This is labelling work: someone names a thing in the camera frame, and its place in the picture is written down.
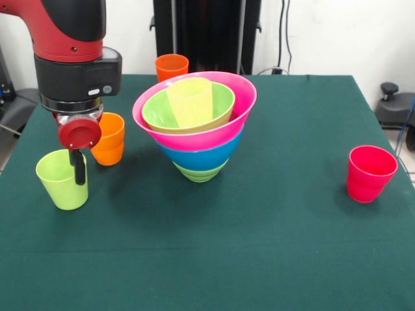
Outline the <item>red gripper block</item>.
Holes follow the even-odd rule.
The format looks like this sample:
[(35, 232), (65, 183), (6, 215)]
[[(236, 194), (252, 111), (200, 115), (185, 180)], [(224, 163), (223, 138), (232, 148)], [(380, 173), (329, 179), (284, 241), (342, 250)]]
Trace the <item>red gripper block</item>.
[(69, 149), (69, 161), (75, 171), (75, 183), (84, 185), (86, 182), (86, 164), (80, 150), (94, 147), (101, 138), (99, 121), (101, 111), (85, 113), (53, 113), (58, 126), (58, 138), (63, 146)]

